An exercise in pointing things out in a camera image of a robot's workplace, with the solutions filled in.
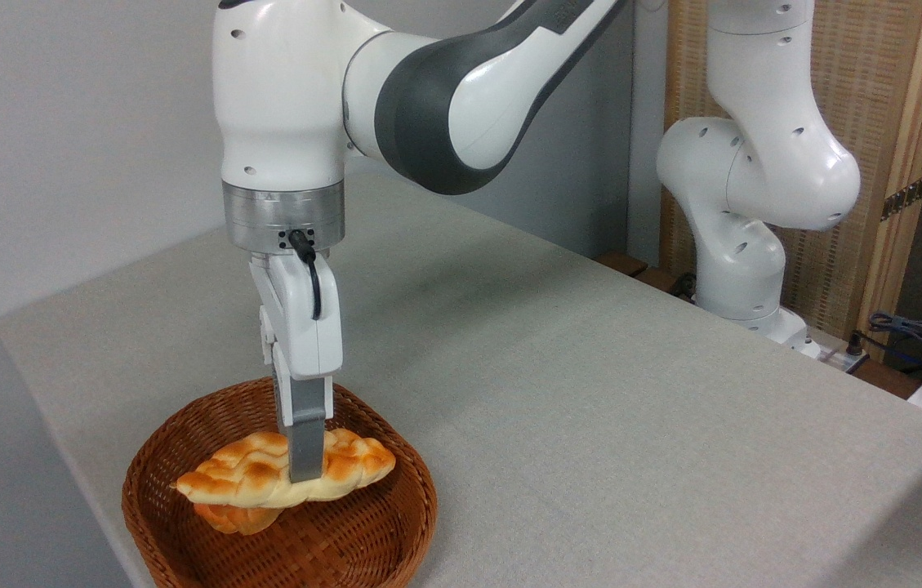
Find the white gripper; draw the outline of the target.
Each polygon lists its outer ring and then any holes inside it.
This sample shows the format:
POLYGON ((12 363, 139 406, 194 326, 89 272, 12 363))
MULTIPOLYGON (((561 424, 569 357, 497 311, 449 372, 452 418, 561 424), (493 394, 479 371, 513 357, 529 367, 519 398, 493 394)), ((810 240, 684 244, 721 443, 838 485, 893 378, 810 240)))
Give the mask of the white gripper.
POLYGON ((293 253, 252 253, 249 270, 264 310, 266 363, 274 366, 275 421, 287 438, 288 478, 323 475, 326 420, 333 417, 332 377, 344 362, 340 294, 322 253, 310 267, 293 253))

